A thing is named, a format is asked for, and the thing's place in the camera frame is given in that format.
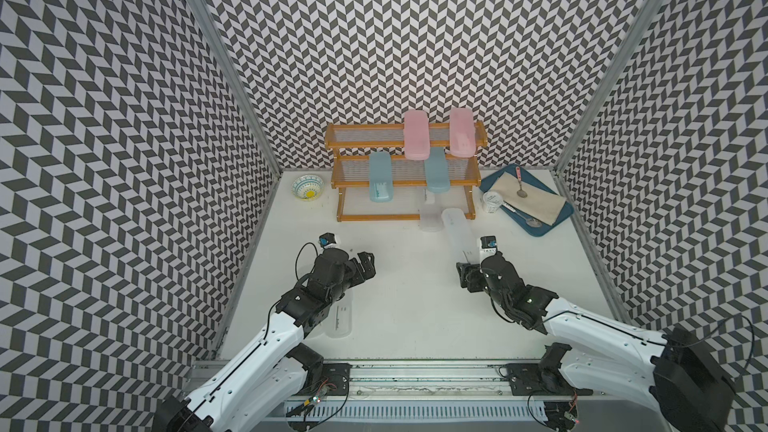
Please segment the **clear pencil case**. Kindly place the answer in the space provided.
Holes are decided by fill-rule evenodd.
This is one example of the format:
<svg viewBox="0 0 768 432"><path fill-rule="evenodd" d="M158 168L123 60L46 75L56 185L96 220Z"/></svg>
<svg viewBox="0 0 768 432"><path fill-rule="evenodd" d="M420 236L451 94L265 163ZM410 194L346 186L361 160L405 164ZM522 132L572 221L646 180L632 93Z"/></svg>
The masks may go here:
<svg viewBox="0 0 768 432"><path fill-rule="evenodd" d="M353 291L346 291L336 301L325 321L325 333L331 339L342 339L352 333L353 328Z"/></svg>
<svg viewBox="0 0 768 432"><path fill-rule="evenodd" d="M307 338L314 339L314 338L322 337L326 333L328 322L329 322L328 318L324 318L323 320L319 321L315 325L313 330L307 335Z"/></svg>
<svg viewBox="0 0 768 432"><path fill-rule="evenodd" d="M419 205L419 228L423 232L440 232L443 229L443 207L438 196L428 189L423 190L423 199Z"/></svg>
<svg viewBox="0 0 768 432"><path fill-rule="evenodd" d="M441 219L454 262L479 265L477 237L472 232L465 213L458 208L447 208L442 211Z"/></svg>

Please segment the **teal pencil case with label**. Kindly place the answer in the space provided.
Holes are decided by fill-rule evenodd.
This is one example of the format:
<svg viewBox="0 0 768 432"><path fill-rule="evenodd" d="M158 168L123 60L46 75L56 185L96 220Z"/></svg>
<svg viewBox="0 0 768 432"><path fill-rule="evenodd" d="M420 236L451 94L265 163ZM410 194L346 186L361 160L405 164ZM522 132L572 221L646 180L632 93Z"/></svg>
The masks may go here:
<svg viewBox="0 0 768 432"><path fill-rule="evenodd" d="M375 203L391 201L394 184L390 154L383 151L371 152L368 167L370 200Z"/></svg>

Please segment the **teal pencil case plain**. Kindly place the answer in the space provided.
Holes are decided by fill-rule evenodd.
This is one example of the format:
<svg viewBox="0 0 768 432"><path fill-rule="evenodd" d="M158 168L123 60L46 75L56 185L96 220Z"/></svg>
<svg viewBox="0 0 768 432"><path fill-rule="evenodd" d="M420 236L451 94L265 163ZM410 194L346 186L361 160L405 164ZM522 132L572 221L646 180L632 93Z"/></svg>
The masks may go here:
<svg viewBox="0 0 768 432"><path fill-rule="evenodd" d="M430 155L424 161L427 190L433 194L446 193L451 188L448 161L441 147L431 147Z"/></svg>

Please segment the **pink pencil case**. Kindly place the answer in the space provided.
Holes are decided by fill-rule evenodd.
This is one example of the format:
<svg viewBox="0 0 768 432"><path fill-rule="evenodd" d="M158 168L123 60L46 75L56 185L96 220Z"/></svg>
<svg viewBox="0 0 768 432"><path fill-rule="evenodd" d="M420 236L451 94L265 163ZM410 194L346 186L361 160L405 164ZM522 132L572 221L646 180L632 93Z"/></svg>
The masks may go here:
<svg viewBox="0 0 768 432"><path fill-rule="evenodd" d="M425 111L408 110L403 122L404 154L407 160L425 161L430 156L429 119Z"/></svg>
<svg viewBox="0 0 768 432"><path fill-rule="evenodd" d="M459 158L471 158L477 150L473 112L454 108L449 114L449 151Z"/></svg>

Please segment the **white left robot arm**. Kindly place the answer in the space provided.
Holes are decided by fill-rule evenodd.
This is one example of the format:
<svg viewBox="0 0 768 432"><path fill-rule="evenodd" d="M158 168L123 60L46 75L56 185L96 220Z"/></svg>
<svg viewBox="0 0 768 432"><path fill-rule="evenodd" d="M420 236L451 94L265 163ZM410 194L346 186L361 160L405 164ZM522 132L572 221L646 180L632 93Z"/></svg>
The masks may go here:
<svg viewBox="0 0 768 432"><path fill-rule="evenodd" d="M327 244L310 272L270 309L266 324L236 356L184 398L157 408L153 431L250 431L294 395L325 384L324 358L304 344L346 292L376 275L375 256L355 258Z"/></svg>

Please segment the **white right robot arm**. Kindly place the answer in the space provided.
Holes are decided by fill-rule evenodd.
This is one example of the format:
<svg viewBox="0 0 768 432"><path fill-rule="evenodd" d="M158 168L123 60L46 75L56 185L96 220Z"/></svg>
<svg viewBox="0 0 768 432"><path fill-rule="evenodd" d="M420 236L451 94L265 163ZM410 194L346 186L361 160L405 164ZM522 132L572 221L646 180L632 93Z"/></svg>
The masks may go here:
<svg viewBox="0 0 768 432"><path fill-rule="evenodd" d="M461 287L485 293L503 321L552 338L538 364L544 392L604 392L660 413L678 431L725 429L737 387L705 339L590 312L525 283L500 252L456 269Z"/></svg>

